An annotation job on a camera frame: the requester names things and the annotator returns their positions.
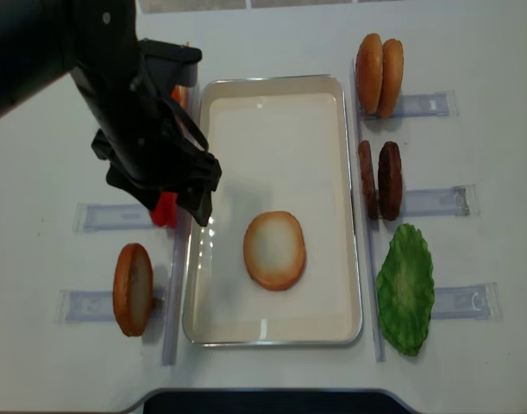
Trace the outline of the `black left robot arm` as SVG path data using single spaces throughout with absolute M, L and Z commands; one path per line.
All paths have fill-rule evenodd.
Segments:
M 222 169 L 176 86 L 197 83 L 199 49 L 136 35 L 132 1 L 0 1 L 0 117 L 70 74 L 97 119 L 107 183 L 154 210 L 165 192 L 200 225 Z

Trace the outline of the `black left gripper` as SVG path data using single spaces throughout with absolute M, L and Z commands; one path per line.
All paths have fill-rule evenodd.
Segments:
M 153 210 L 162 192 L 177 194 L 177 205 L 201 227 L 212 213 L 211 193 L 222 169 L 209 152 L 204 135 L 185 110 L 170 97 L 157 100 L 157 116 L 135 117 L 145 135 L 123 132 L 117 138 L 98 130 L 91 147 L 107 160 L 109 185 L 132 195 Z

